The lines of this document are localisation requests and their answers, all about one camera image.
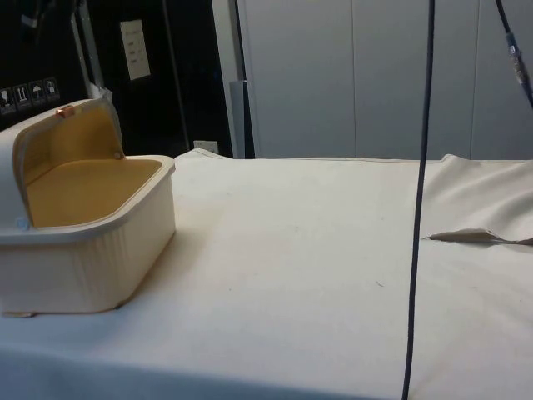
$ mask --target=plastic container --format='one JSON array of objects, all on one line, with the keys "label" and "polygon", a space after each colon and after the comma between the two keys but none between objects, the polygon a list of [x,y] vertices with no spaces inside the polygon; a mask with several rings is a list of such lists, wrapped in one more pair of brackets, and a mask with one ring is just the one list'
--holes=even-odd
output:
[{"label": "plastic container", "polygon": [[0,308],[126,302],[175,231],[174,160],[125,157],[116,112],[76,102],[0,132]]}]

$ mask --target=white cabinet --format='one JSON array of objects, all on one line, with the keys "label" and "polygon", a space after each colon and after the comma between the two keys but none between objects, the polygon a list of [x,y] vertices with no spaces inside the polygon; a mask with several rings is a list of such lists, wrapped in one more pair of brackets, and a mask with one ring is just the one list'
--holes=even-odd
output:
[{"label": "white cabinet", "polygon": [[[427,0],[240,0],[258,157],[417,159]],[[507,2],[533,70],[533,2]],[[492,1],[436,5],[429,158],[533,158]]]}]

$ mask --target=white wall panel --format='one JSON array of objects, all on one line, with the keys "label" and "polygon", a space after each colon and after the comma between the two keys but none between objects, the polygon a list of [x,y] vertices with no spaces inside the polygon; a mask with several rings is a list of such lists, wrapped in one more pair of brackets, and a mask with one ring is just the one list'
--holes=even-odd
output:
[{"label": "white wall panel", "polygon": [[242,0],[256,155],[356,154],[351,0]]}]

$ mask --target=black wire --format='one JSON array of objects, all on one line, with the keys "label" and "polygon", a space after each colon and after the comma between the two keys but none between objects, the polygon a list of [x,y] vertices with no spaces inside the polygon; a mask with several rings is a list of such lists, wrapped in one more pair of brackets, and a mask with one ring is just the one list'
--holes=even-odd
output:
[{"label": "black wire", "polygon": [[496,6],[498,7],[498,12],[500,13],[503,28],[506,30],[506,33],[510,33],[511,28],[509,27],[509,22],[507,21],[506,12],[503,9],[503,4],[501,4],[501,0],[496,0]]},{"label": "black wire", "polygon": [[420,166],[418,169],[418,186],[416,188],[415,226],[413,229],[413,253],[411,259],[411,283],[409,287],[409,321],[407,325],[406,373],[403,380],[402,400],[409,397],[411,383],[411,367],[413,363],[413,343],[415,340],[415,297],[416,273],[418,272],[418,247],[420,242],[420,221],[422,214],[422,197],[424,194],[424,176],[426,175],[427,136],[430,122],[431,85],[433,82],[433,46],[435,41],[435,0],[429,0],[427,27],[427,60],[426,60],[426,94],[424,98],[424,119],[422,123],[422,139],[420,150]]},{"label": "black wire", "polygon": [[531,80],[528,76],[526,65],[522,60],[521,52],[516,44],[515,35],[512,33],[511,27],[509,26],[509,21],[507,21],[506,10],[503,8],[501,0],[496,0],[496,6],[498,7],[501,23],[506,31],[506,39],[510,47],[511,58],[514,63],[516,76],[518,77],[518,81],[522,86],[522,89],[524,89],[531,109],[533,109],[533,90],[531,89]]}]

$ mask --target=electrical outlet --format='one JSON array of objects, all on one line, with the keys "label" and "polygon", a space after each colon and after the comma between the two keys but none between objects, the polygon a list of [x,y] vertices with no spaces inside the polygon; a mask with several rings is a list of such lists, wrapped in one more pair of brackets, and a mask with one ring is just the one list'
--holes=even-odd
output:
[{"label": "electrical outlet", "polygon": [[218,142],[212,140],[195,140],[192,142],[194,148],[202,148],[208,152],[218,154]]}]

